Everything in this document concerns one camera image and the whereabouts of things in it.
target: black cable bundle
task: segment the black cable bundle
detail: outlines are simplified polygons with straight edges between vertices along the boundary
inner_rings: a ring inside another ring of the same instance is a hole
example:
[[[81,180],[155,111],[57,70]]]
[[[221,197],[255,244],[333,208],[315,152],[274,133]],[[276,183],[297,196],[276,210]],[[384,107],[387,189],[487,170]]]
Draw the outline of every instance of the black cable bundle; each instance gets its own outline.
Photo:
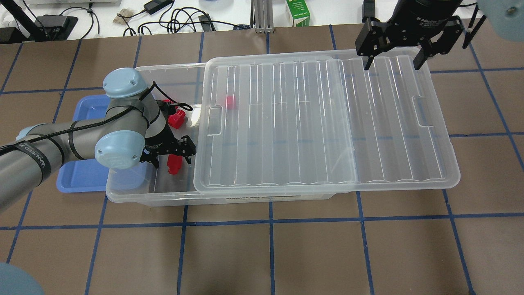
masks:
[[[93,26],[95,24],[95,18],[96,18],[96,25],[97,25],[97,34],[100,35],[100,22],[99,22],[99,19],[98,19],[98,16],[96,15],[96,13],[93,11],[93,9],[91,9],[91,7],[93,7],[93,3],[89,3],[89,7],[88,8],[85,8],[85,7],[80,7],[80,6],[74,6],[74,7],[69,7],[69,8],[66,8],[64,9],[59,15],[63,15],[64,12],[68,11],[68,10],[71,10],[71,9],[83,9],[85,10],[87,13],[89,13],[91,15],[91,26],[89,27],[88,31],[85,32],[84,36],[82,36],[80,39],[83,39],[85,38],[90,32],[91,30],[93,29]]]
[[[127,18],[129,19],[129,18],[132,18],[134,16],[137,16],[137,15],[145,12],[145,10],[143,10],[143,11],[141,11],[141,12],[135,14],[135,15],[132,15],[132,16],[122,16],[121,14],[117,14],[117,16],[121,17],[124,20],[124,22],[126,23],[126,25],[127,25],[127,28],[124,30],[124,34],[123,35],[126,36],[127,32],[129,32],[129,34],[131,36],[138,35],[138,33],[142,34],[142,35],[145,35],[146,31],[149,32],[150,35],[152,35],[152,31],[148,27],[148,25],[152,25],[152,24],[160,25],[161,27],[165,28],[166,32],[169,33],[169,34],[178,33],[182,28],[184,28],[186,26],[190,26],[192,28],[193,32],[196,32],[197,28],[195,27],[195,24],[201,24],[201,23],[210,24],[211,28],[213,30],[216,30],[215,26],[213,25],[213,23],[226,24],[226,25],[230,25],[230,26],[233,26],[235,28],[238,28],[238,29],[244,29],[244,27],[241,27],[241,26],[238,26],[238,25],[235,25],[235,24],[231,24],[231,23],[227,23],[227,22],[221,22],[219,20],[206,20],[204,22],[195,22],[195,21],[193,21],[193,16],[195,14],[198,14],[198,13],[200,13],[202,15],[206,15],[207,14],[206,12],[204,12],[204,11],[198,9],[198,8],[195,8],[195,7],[175,8],[175,9],[173,9],[171,11],[171,18],[164,20],[164,17],[173,8],[173,5],[174,5],[174,1],[171,3],[169,8],[160,15],[160,18],[157,21],[145,22],[145,23],[139,25],[136,30],[131,28],[131,26],[129,25],[129,23],[128,23],[128,21],[126,19]],[[184,16],[184,15],[187,16],[187,19],[184,22],[179,21],[179,19],[178,19],[179,16]]]

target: clear plastic storage bin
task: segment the clear plastic storage bin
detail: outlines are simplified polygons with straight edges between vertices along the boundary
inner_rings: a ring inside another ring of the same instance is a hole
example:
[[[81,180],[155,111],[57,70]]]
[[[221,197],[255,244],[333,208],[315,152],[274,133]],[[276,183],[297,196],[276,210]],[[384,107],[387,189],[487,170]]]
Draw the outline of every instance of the clear plastic storage bin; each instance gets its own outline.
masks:
[[[111,170],[108,198],[164,206],[452,187],[459,168],[416,53],[393,49],[369,71],[355,50],[216,58],[205,75],[203,64],[138,68],[195,107],[176,135],[197,154],[181,175]]]

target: power adapter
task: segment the power adapter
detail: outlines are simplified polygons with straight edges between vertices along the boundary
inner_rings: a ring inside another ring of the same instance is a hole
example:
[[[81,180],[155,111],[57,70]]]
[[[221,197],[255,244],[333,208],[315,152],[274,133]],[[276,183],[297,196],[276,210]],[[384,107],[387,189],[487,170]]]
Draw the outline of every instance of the power adapter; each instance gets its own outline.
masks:
[[[147,13],[153,14],[171,3],[173,3],[173,0],[152,0],[144,4],[144,9]]]

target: green carton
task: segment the green carton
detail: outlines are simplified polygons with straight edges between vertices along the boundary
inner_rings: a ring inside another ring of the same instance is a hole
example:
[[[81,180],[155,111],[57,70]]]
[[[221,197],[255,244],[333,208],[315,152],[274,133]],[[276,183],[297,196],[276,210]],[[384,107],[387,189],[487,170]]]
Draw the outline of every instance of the green carton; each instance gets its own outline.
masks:
[[[289,19],[293,27],[309,27],[311,14],[305,0],[286,0],[288,4]]]

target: plastic bin lid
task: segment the plastic bin lid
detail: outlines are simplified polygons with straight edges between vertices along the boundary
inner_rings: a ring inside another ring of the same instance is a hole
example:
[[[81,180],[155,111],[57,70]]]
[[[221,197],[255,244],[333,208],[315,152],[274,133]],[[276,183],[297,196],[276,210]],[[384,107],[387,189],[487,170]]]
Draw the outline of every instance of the plastic bin lid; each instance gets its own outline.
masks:
[[[339,61],[322,54],[210,60],[195,188],[264,196],[351,190],[355,159],[340,75]]]
[[[364,71],[355,50],[210,60],[194,187],[290,196],[434,189],[460,179],[427,65],[394,48]]]

